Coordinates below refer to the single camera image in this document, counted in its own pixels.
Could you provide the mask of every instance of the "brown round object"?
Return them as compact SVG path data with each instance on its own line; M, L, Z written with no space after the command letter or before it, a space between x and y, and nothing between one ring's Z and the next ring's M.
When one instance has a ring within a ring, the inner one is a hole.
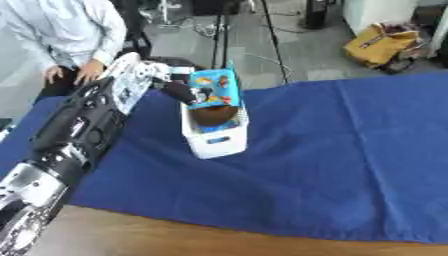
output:
M237 107L222 106L190 110L191 116L198 125L218 126L231 120L237 113Z

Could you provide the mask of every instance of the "person's hand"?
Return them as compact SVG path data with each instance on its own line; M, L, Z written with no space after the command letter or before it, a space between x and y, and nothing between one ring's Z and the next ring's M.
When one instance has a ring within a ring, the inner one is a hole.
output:
M104 71L104 64L98 60L91 60L78 72L75 85L85 85L96 80Z
M59 66L53 66L45 71L44 76L46 81L48 81L50 84L53 84L54 77L58 76L59 78L63 78L64 73L62 72L62 68L60 68Z

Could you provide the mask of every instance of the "dark pants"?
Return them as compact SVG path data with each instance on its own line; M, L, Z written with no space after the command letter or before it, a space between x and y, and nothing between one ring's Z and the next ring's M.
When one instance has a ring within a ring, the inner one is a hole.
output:
M50 84L48 80L45 81L44 89L37 96L34 104L48 97L69 96L77 89L74 83L79 69L71 70L62 66L60 68L62 69L63 78L57 75L54 76L53 84Z

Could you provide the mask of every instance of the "tripod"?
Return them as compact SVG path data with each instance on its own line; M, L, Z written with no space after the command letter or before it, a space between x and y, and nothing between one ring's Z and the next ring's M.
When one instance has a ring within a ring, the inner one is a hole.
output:
M278 63L281 66L281 72L283 75L283 81L285 84L288 84L288 77L286 75L285 65L283 64L283 58L280 53L279 41L278 37L275 34L274 27L272 25L272 19L269 14L269 7L266 0L260 0L263 6L264 14L266 16L267 25L269 31L271 33L271 40L274 46L275 52L277 54ZM224 0L221 5L221 12L216 16L216 31L214 36L215 45L213 48L213 59L212 59L212 69L216 68L216 60L218 55L218 47L219 47L219 39L220 39L220 29L221 29L221 20L224 18L224 48L223 48L223 58L221 68L224 69L227 67L228 62L228 48L229 48L229 25L230 25L230 10L234 7L235 4L238 4L240 0Z

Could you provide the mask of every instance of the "yellow bag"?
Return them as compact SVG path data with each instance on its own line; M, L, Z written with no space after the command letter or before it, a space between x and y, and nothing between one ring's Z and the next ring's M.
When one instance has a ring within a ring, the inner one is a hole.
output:
M384 24L373 24L344 49L366 66L376 68L387 64L397 53L406 49L419 37L419 32L392 31Z

